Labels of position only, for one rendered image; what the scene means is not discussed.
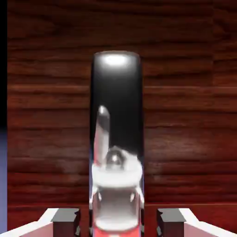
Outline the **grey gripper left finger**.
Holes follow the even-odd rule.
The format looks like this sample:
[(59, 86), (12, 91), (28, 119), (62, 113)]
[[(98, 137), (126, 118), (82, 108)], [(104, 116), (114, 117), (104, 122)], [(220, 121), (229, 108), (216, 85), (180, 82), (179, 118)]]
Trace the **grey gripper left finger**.
[(0, 234), (0, 237), (80, 237), (78, 208), (48, 208), (39, 220)]

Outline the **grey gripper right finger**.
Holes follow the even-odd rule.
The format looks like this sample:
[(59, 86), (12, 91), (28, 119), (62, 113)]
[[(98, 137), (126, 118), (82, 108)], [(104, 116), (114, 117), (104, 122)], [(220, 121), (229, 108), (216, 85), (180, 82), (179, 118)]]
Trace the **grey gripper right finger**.
[(159, 208), (157, 237), (237, 237), (209, 223), (199, 221), (189, 208)]

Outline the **dark wood cabinet door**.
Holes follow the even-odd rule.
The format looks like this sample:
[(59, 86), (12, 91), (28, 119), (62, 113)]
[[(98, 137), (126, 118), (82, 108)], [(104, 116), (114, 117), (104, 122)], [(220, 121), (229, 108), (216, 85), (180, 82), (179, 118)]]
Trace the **dark wood cabinet door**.
[(237, 0), (7, 0), (8, 229), (48, 207), (88, 232), (93, 54), (143, 62), (145, 237), (156, 209), (237, 232)]

